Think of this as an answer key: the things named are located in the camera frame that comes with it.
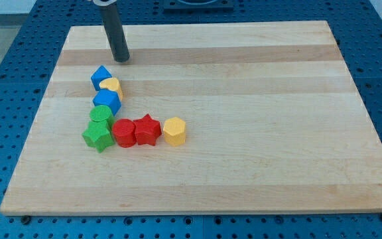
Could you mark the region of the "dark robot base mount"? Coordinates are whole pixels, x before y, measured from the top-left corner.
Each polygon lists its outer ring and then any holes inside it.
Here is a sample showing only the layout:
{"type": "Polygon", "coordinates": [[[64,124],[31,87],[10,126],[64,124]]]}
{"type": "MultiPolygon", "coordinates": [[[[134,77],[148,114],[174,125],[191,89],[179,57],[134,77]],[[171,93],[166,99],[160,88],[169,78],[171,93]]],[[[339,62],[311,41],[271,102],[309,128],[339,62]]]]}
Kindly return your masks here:
{"type": "Polygon", "coordinates": [[[160,0],[164,11],[233,10],[234,0],[160,0]]]}

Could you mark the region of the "silver rod holder flange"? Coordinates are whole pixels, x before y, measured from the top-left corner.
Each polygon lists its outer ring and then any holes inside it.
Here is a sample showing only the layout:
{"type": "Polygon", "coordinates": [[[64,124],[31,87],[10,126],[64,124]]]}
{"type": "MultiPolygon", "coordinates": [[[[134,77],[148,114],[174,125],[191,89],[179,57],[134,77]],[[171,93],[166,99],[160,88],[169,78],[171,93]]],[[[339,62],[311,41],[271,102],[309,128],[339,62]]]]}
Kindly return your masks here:
{"type": "Polygon", "coordinates": [[[92,2],[99,7],[106,7],[113,3],[116,3],[117,0],[92,0],[92,2]]]}

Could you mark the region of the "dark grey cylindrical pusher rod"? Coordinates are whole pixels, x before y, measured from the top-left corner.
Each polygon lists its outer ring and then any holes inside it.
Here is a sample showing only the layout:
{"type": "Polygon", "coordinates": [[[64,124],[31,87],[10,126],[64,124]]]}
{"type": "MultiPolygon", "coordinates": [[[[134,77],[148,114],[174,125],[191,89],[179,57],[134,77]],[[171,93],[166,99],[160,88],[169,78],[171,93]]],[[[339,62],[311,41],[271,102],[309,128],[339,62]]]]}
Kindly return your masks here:
{"type": "Polygon", "coordinates": [[[130,54],[117,3],[106,7],[99,7],[99,10],[114,60],[117,62],[128,61],[130,54]]]}

